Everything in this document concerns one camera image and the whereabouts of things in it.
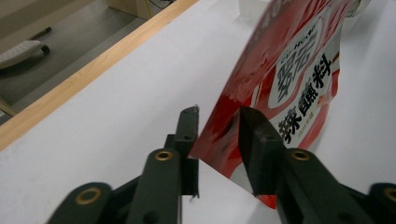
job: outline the white label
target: white label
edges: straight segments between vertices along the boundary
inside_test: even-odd
[[[326,101],[332,85],[332,53],[323,52],[304,73],[294,101],[270,121],[286,147],[297,147],[306,136]]]
[[[268,102],[270,108],[284,104],[292,96],[298,77],[318,47],[321,29],[321,20],[313,19],[283,50],[276,63],[276,74]]]

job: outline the gray surface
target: gray surface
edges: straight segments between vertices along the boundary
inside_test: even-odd
[[[49,55],[38,51],[0,70],[0,95],[23,110],[144,22],[109,8],[105,0],[94,1],[36,37],[49,46]]]

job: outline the brass screw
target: brass screw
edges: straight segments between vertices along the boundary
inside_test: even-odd
[[[84,189],[76,198],[76,203],[79,205],[87,205],[90,203],[94,203],[96,200],[100,198],[102,195],[102,191],[99,188],[92,187],[89,189]]]
[[[172,157],[173,154],[170,151],[160,151],[155,154],[155,159],[157,159],[157,161],[167,161],[170,160]]]
[[[292,151],[291,156],[298,161],[309,161],[311,159],[309,154],[302,150]]]

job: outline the red bag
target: red bag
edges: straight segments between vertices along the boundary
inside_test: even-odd
[[[286,147],[309,148],[337,92],[341,24],[348,4],[348,0],[274,0],[248,41],[191,156],[235,180],[243,163],[233,115],[241,105],[259,109]],[[273,196],[260,199],[275,207]]]

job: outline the light wood strip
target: light wood strip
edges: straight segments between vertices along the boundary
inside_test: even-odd
[[[198,0],[178,0],[81,68],[52,91],[0,126],[0,151],[101,76]]]

